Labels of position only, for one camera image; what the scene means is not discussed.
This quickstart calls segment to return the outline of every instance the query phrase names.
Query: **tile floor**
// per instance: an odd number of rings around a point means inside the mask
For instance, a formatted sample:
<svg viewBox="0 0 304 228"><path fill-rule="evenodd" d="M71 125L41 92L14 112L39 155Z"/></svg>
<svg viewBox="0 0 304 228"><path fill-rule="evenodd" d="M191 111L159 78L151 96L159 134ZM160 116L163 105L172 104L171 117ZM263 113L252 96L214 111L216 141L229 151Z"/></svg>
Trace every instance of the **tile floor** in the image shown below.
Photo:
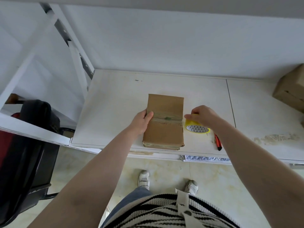
<svg viewBox="0 0 304 228"><path fill-rule="evenodd" d="M91 153L61 147L49 192L60 191L94 156ZM194 179L199 184L197 196L225 211L241 226L270 227L231 165L127 158L108 205L110 210L137 187L137 177L142 169L150 171L150 190L155 194L173 193L175 188L182 189L188 179ZM304 176L304 170L296 171ZM50 200L40 201L38 205L20 214L7 228L27 227L49 202Z"/></svg>

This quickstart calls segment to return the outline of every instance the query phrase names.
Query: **person's left hand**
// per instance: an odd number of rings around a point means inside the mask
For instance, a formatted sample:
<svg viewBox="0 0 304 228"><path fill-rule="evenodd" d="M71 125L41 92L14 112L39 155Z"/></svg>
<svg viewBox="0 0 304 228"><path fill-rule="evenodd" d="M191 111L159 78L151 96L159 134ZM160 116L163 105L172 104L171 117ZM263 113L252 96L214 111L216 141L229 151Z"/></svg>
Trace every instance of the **person's left hand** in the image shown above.
<svg viewBox="0 0 304 228"><path fill-rule="evenodd" d="M144 133L147 129L149 121L153 117L153 111L149 112L147 115L147 110L143 110L135 115L131 124L127 127L132 131L136 136Z"/></svg>

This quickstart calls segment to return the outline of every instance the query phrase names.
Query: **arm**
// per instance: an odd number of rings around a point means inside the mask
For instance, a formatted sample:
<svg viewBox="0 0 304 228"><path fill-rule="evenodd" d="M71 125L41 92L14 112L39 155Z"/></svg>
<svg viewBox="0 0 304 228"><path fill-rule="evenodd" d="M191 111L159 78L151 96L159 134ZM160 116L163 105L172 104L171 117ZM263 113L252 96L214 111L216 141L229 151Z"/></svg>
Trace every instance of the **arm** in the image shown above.
<svg viewBox="0 0 304 228"><path fill-rule="evenodd" d="M271 227L303 226L304 179L212 109L199 106L191 113L198 115L185 118L211 128L220 138L235 171Z"/></svg>
<svg viewBox="0 0 304 228"><path fill-rule="evenodd" d="M28 228L97 227L116 188L131 145L153 112L138 113L96 157L80 170Z"/></svg>

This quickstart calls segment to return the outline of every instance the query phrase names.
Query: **person's left arm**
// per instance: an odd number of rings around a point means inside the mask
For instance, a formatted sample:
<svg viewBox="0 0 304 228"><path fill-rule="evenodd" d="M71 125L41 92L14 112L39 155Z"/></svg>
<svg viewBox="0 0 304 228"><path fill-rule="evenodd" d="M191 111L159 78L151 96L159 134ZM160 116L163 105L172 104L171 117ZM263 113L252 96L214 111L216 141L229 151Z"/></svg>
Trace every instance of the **person's left arm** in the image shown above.
<svg viewBox="0 0 304 228"><path fill-rule="evenodd" d="M139 112L96 157L80 170L28 228L97 227L116 188L135 139L153 112Z"/></svg>

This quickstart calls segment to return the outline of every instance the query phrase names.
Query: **shoe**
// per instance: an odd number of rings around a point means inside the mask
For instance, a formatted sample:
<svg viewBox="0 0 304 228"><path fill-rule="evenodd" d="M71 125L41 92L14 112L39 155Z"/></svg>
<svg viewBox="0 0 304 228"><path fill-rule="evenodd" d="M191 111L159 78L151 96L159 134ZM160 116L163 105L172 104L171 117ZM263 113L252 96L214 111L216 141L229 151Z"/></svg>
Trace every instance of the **shoe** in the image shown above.
<svg viewBox="0 0 304 228"><path fill-rule="evenodd" d="M142 170L138 177L138 186L150 189L150 174L146 170Z"/></svg>
<svg viewBox="0 0 304 228"><path fill-rule="evenodd" d="M186 193L189 193L189 194L192 194L195 196L197 194L198 190L199 190L199 186L197 185L197 182L194 180L189 180L186 184L184 191Z"/></svg>

